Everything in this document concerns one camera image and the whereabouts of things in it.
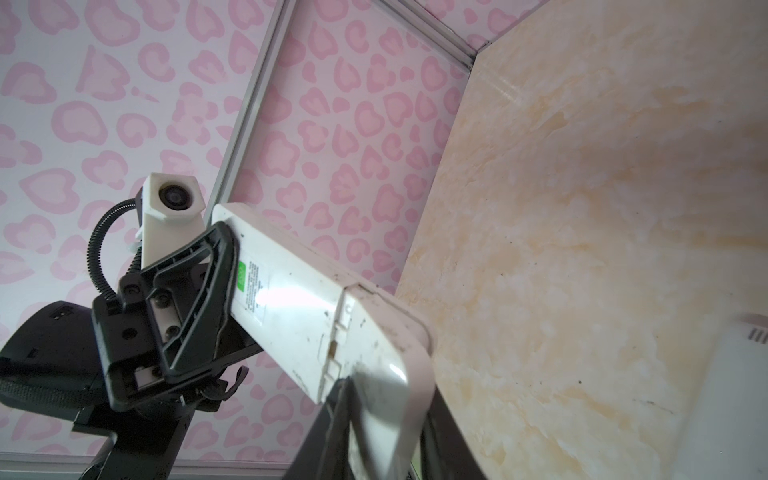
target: screw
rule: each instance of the screw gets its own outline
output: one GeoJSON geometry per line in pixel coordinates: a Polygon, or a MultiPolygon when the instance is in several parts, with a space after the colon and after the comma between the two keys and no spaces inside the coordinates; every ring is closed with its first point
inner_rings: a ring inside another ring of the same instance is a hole
{"type": "Polygon", "coordinates": [[[168,335],[168,338],[171,338],[172,336],[178,335],[180,331],[181,329],[178,326],[171,325],[165,329],[165,334],[168,335]]]}
{"type": "Polygon", "coordinates": [[[170,305],[170,295],[167,293],[158,293],[153,300],[157,308],[168,308],[170,305]]]}

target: black plastic bracket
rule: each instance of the black plastic bracket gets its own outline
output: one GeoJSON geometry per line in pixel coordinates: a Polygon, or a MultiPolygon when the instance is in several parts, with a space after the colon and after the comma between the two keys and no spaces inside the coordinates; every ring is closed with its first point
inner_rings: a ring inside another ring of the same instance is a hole
{"type": "Polygon", "coordinates": [[[355,385],[338,379],[283,480],[354,480],[349,468],[349,411],[355,385]]]}
{"type": "Polygon", "coordinates": [[[440,389],[422,429],[422,480],[485,480],[440,389]]]}
{"type": "Polygon", "coordinates": [[[207,384],[224,369],[262,351],[230,317],[237,251],[232,231],[218,222],[171,255],[123,276],[116,300],[94,299],[92,322],[115,411],[188,386],[212,391],[207,384]],[[160,299],[180,320],[167,341],[153,309],[160,299]],[[139,384],[137,372],[152,377],[139,384]]]}
{"type": "Polygon", "coordinates": [[[106,404],[83,409],[72,431],[108,438],[81,480],[165,480],[193,415],[194,409],[188,409],[153,418],[136,410],[114,412],[106,404]]]}

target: pink leopard print wallpaper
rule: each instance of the pink leopard print wallpaper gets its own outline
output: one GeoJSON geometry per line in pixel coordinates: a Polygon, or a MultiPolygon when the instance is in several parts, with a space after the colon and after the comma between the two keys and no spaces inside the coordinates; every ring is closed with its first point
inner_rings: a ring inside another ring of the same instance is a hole
{"type": "MultiPolygon", "coordinates": [[[[464,9],[451,26],[470,43],[528,7],[461,2],[427,8],[446,23],[464,9]]],[[[48,302],[90,304],[88,236],[147,173],[195,175],[210,192],[273,6],[0,0],[0,344],[48,302]]],[[[235,200],[394,292],[466,81],[369,0],[302,0],[235,200]]],[[[110,280],[135,227],[126,216],[104,243],[110,280]]],[[[317,407],[266,354],[247,365],[219,412],[196,415],[179,458],[295,455],[317,407]]],[[[93,455],[102,442],[0,406],[2,452],[93,455]]]]}

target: vent slot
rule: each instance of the vent slot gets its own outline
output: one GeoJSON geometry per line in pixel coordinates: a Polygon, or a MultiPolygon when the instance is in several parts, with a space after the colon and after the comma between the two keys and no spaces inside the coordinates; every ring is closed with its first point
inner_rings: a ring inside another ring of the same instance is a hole
{"type": "Polygon", "coordinates": [[[74,309],[69,305],[63,305],[56,309],[51,315],[49,315],[52,319],[58,320],[64,316],[71,315],[74,312],[74,309]]]}
{"type": "Polygon", "coordinates": [[[766,342],[768,342],[768,330],[754,327],[752,328],[750,336],[748,336],[747,339],[765,345],[766,342]]]}

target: camera lens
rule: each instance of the camera lens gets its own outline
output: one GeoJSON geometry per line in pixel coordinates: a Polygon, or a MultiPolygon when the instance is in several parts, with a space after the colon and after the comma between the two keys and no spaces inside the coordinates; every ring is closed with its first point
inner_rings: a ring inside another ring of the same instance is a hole
{"type": "Polygon", "coordinates": [[[171,210],[186,210],[192,203],[187,189],[181,185],[168,185],[160,190],[160,200],[171,210]]]}

